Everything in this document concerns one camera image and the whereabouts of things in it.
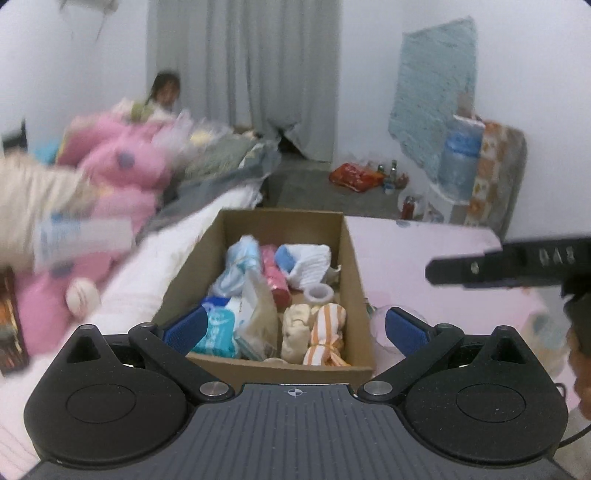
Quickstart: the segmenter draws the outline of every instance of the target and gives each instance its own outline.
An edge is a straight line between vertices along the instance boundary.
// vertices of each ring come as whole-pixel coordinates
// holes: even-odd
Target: cable
[[[571,443],[576,442],[577,440],[579,440],[579,439],[583,438],[585,435],[587,435],[589,432],[591,432],[591,425],[587,425],[580,432],[575,433],[572,437],[569,437],[566,440],[563,440],[562,442],[560,442],[558,444],[558,448],[566,447],[567,445],[570,445]]]
[[[562,390],[562,398],[566,400],[566,385],[563,383],[555,383],[554,386],[559,390]]]
[[[562,390],[562,396],[566,400],[566,392],[567,392],[566,385],[563,383],[555,383],[554,385],[559,390]],[[570,445],[571,443],[576,442],[577,440],[579,440],[579,439],[583,438],[585,435],[587,435],[589,432],[591,432],[591,424],[586,426],[580,432],[575,433],[573,436],[570,436],[566,440],[562,440],[562,442],[560,442],[558,444],[558,448],[566,447],[567,445]]]

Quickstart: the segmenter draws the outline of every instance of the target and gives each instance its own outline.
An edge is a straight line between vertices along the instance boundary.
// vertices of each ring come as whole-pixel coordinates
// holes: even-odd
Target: blue package
[[[275,252],[275,263],[286,273],[290,273],[296,266],[296,259],[285,245],[281,245]]]
[[[234,324],[236,316],[231,310],[222,307],[209,307],[207,310],[207,333],[193,347],[193,352],[224,358],[236,358],[238,351],[234,344]]]

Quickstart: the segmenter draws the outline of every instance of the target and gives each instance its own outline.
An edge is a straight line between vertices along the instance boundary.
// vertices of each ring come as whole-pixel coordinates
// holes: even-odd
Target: white ball
[[[72,314],[83,319],[100,306],[100,293],[88,278],[75,278],[66,291],[66,305]]]

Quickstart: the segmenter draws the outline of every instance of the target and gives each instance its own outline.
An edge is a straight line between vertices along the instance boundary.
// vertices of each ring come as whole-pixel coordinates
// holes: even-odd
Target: light blue cloth
[[[210,295],[223,298],[240,297],[247,270],[262,273],[261,249],[252,235],[244,235],[228,248],[226,269],[213,283]]]
[[[402,44],[390,134],[436,180],[446,122],[460,93],[474,98],[476,25],[471,18],[407,34]]]
[[[42,165],[53,165],[60,151],[61,140],[54,140],[33,149],[33,156]]]

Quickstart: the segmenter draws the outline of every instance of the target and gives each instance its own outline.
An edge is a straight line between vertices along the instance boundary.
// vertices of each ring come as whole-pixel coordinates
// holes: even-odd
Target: blue water bottle
[[[484,127],[482,122],[457,115],[450,122],[437,179],[442,191],[457,202],[472,198]]]

